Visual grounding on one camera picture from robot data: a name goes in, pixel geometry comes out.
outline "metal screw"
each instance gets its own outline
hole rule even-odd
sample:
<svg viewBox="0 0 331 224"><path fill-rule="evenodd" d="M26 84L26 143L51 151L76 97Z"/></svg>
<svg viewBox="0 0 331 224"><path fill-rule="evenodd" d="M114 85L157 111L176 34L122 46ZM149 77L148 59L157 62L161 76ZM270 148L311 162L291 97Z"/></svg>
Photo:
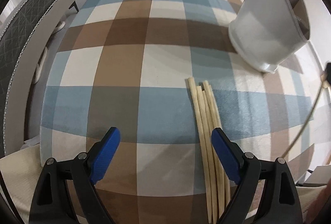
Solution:
<svg viewBox="0 0 331 224"><path fill-rule="evenodd" d="M278 158L277 161L280 163L280 164L284 164L285 163L285 160L283 158Z"/></svg>
<svg viewBox="0 0 331 224"><path fill-rule="evenodd" d="M254 154L252 152L245 152L245 156L246 156L247 159L254 158Z"/></svg>
<svg viewBox="0 0 331 224"><path fill-rule="evenodd" d="M78 154L78 158L79 158L80 160L83 160L83 159L85 159L86 157L87 157L86 152L82 152L82 153L79 153L79 154Z"/></svg>
<svg viewBox="0 0 331 224"><path fill-rule="evenodd" d="M53 164L53 162L54 162L54 159L53 159L53 158L49 158L49 159L46 161L46 163L47 163L48 165Z"/></svg>

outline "gray sofa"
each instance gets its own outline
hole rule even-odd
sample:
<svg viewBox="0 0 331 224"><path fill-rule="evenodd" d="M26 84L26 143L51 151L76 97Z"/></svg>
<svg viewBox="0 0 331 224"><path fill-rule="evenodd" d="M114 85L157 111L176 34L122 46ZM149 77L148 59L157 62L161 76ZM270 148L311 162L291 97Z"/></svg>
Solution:
<svg viewBox="0 0 331 224"><path fill-rule="evenodd" d="M0 36L0 157L21 148L29 89L46 42L75 0L22 0Z"/></svg>

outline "blue gripper pad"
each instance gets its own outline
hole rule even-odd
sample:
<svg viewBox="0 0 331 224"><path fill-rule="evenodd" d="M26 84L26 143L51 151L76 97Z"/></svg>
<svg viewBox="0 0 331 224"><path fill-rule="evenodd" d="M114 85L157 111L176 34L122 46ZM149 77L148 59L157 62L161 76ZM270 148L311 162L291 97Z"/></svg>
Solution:
<svg viewBox="0 0 331 224"><path fill-rule="evenodd" d="M120 131L117 128L111 128L108 132L110 131L112 131L112 134L107 141L101 141L103 145L91 164L90 181L94 185L105 176L108 166L120 144Z"/></svg>
<svg viewBox="0 0 331 224"><path fill-rule="evenodd" d="M237 158L234 156L231 149L228 147L226 141L218 133L217 129L214 129L211 133L211 143L216 151L219 160L226 172L228 178L234 181L237 185L240 183L240 165Z"/></svg>

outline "plaid rug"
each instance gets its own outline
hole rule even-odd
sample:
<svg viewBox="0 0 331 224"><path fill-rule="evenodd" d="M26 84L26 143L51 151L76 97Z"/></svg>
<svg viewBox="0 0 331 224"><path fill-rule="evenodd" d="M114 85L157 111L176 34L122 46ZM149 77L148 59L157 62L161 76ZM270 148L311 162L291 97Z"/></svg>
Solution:
<svg viewBox="0 0 331 224"><path fill-rule="evenodd" d="M42 163L88 151L115 126L121 143L96 185L115 222L207 223L199 138L185 80L211 83L224 132L264 160L283 153L311 106L294 55L275 74L261 74L236 54L227 26L242 2L87 0L49 74ZM307 128L288 156L295 179L312 153Z"/></svg>

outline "beige blanket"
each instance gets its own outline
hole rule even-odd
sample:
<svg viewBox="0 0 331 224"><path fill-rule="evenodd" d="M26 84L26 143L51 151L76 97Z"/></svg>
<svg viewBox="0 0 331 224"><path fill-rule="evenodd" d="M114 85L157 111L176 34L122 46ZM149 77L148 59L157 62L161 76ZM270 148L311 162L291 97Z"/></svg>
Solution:
<svg viewBox="0 0 331 224"><path fill-rule="evenodd" d="M28 223L34 189L42 170L39 145L17 151L0 159L0 170L18 212L24 222ZM297 187L304 217L309 205L325 187ZM79 221L82 224L87 223L82 217L79 217Z"/></svg>

